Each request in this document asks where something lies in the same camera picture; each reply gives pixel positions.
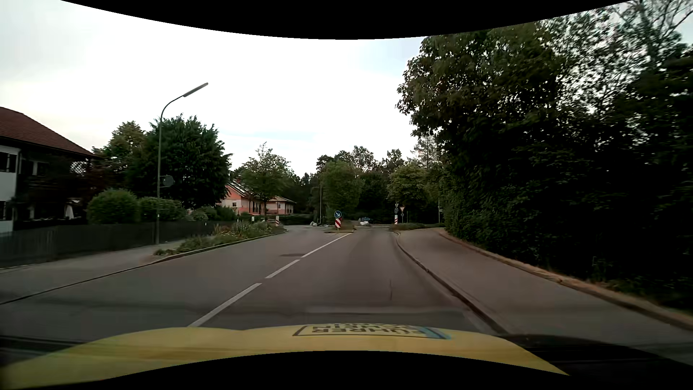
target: asphalt road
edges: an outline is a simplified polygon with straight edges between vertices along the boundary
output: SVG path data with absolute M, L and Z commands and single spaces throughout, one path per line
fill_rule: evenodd
M 394 233 L 290 226 L 282 235 L 0 305 L 0 349 L 7 364 L 141 330 L 335 321 L 490 332 L 401 252 Z

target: curb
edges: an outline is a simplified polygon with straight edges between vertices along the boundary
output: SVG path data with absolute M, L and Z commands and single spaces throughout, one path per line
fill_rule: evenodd
M 139 265 L 139 266 L 134 266 L 134 267 L 128 268 L 128 269 L 121 269 L 120 271 L 115 271 L 115 272 L 107 273 L 107 274 L 105 274 L 105 275 L 96 276 L 95 278 L 90 278 L 90 279 L 86 279 L 86 280 L 80 280 L 79 282 L 69 283 L 69 284 L 67 284 L 67 285 L 62 285 L 62 286 L 58 286 L 58 287 L 52 287 L 52 288 L 50 288 L 50 289 L 45 289 L 45 290 L 43 290 L 43 291 L 35 292 L 35 293 L 29 294 L 29 295 L 20 296 L 19 298 L 14 298 L 14 299 L 5 300 L 5 301 L 0 302 L 0 305 L 4 305 L 4 304 L 6 304 L 6 303 L 11 303 L 11 302 L 17 302 L 18 300 L 31 298 L 31 297 L 33 297 L 33 296 L 40 295 L 40 294 L 44 294 L 44 293 L 51 292 L 51 291 L 55 291 L 55 290 L 58 290 L 58 289 L 64 289 L 65 287 L 70 287 L 70 286 L 74 286 L 74 285 L 79 285 L 80 283 L 91 282 L 92 280 L 105 278 L 105 277 L 107 277 L 107 276 L 115 275 L 115 274 L 117 274 L 117 273 L 127 272 L 127 271 L 131 271 L 131 270 L 133 270 L 133 269 L 142 268 L 143 266 L 149 266 L 149 265 L 152 265 L 152 264 L 158 264 L 158 263 L 161 263 L 161 262 L 165 262 L 165 261 L 177 259 L 177 258 L 179 258 L 179 257 L 184 257 L 184 256 L 188 256 L 188 255 L 194 255 L 194 254 L 196 254 L 196 253 L 211 251 L 212 249 L 223 248 L 223 247 L 225 247 L 225 246 L 234 245 L 234 244 L 240 244 L 241 242 L 252 241 L 252 240 L 254 240 L 254 239 L 260 239 L 260 238 L 265 238 L 265 237 L 269 237 L 269 236 L 276 236 L 276 235 L 280 235 L 280 234 L 283 234 L 283 233 L 286 233 L 286 231 L 279 232 L 279 233 L 272 233 L 271 235 L 265 235 L 265 236 L 260 236 L 260 237 L 253 237 L 253 238 L 248 238 L 248 239 L 242 239 L 242 240 L 240 240 L 240 241 L 229 242 L 229 243 L 227 243 L 227 244 L 221 244 L 221 245 L 216 245 L 216 246 L 210 246 L 210 247 L 208 247 L 208 248 L 196 249 L 196 250 L 194 250 L 194 251 L 183 252 L 183 253 L 178 253 L 178 254 L 175 254 L 175 255 L 166 256 L 166 257 L 164 257 L 163 259 L 158 259 L 158 260 L 155 260 L 155 261 L 153 261 L 153 262 L 151 262 L 151 263 L 142 264 L 142 265 Z
M 465 305 L 467 305 L 474 314 L 479 316 L 491 329 L 493 329 L 494 332 L 498 334 L 509 334 L 508 331 L 502 327 L 496 320 L 492 319 L 486 312 L 481 310 L 477 305 L 472 303 L 472 300 L 466 296 L 466 294 L 454 286 L 452 286 L 450 283 L 446 282 L 443 278 L 438 276 L 435 272 L 431 271 L 428 267 L 423 265 L 420 261 L 418 261 L 414 256 L 410 255 L 409 252 L 405 251 L 404 248 L 399 244 L 399 236 L 401 235 L 399 232 L 393 230 L 395 234 L 397 234 L 397 238 L 395 241 L 397 242 L 397 246 L 400 248 L 402 252 L 404 252 L 405 255 L 407 255 L 408 258 L 412 259 L 416 264 L 418 264 L 426 273 L 431 275 L 438 283 L 443 285 L 443 287 L 447 288 L 450 293 L 452 293 L 455 297 L 460 299 Z
M 620 307 L 633 310 L 634 312 L 643 314 L 655 320 L 662 321 L 663 323 L 667 323 L 669 325 L 673 325 L 685 330 L 693 330 L 693 317 L 691 316 L 667 310 L 645 299 L 628 296 L 626 294 L 622 294 L 616 291 L 611 291 L 602 287 L 592 285 L 587 282 L 583 282 L 582 280 L 576 278 L 559 275 L 535 266 L 531 266 L 518 260 L 509 259 L 496 253 L 488 252 L 470 243 L 462 241 L 456 237 L 452 237 L 444 230 L 439 230 L 438 234 L 456 244 L 459 244 L 460 246 L 463 246 L 467 249 L 471 249 L 472 251 L 478 252 L 482 255 L 508 264 L 509 266 L 514 266 L 515 268 L 531 273 L 532 275 L 547 280 L 551 280 L 552 282 L 559 283 L 560 285 L 570 287 L 571 289 L 584 292 L 585 294 L 590 294 L 591 296 L 595 296 L 609 303 L 613 303 L 614 305 L 619 305 Z

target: fence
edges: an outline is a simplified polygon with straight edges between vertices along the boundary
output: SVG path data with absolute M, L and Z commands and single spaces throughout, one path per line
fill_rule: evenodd
M 196 235 L 210 235 L 214 231 L 214 226 L 229 226 L 234 223 L 222 221 L 161 222 L 159 240 L 166 242 Z M 112 225 L 60 225 L 9 232 L 0 235 L 0 268 L 154 245 L 155 231 L 155 223 L 149 222 Z

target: pole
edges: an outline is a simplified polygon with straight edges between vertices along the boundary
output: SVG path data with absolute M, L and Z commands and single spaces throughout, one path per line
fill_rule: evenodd
M 207 86 L 208 83 L 202 84 L 201 86 L 195 88 L 194 90 L 189 90 L 188 92 L 184 93 L 183 95 L 180 95 L 179 97 L 173 99 L 172 101 L 169 101 L 168 104 L 173 103 L 174 101 L 182 98 L 182 97 L 187 97 L 190 94 L 195 93 L 196 91 L 204 88 Z M 156 245 L 159 245 L 159 213 L 161 212 L 161 121 L 164 120 L 164 111 L 166 110 L 166 107 L 168 107 L 168 104 L 164 106 L 164 109 L 161 110 L 161 115 L 159 115 L 159 124 L 157 126 L 157 132 L 159 132 L 159 157 L 157 158 L 157 223 L 156 223 L 156 231 L 157 231 L 157 238 L 155 240 Z

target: car hood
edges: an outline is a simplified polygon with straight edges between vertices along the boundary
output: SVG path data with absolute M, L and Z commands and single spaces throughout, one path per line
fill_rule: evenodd
M 121 334 L 0 368 L 7 389 L 91 382 L 227 357 L 377 350 L 465 357 L 565 374 L 510 341 L 412 325 L 329 323 L 228 330 L 164 328 Z

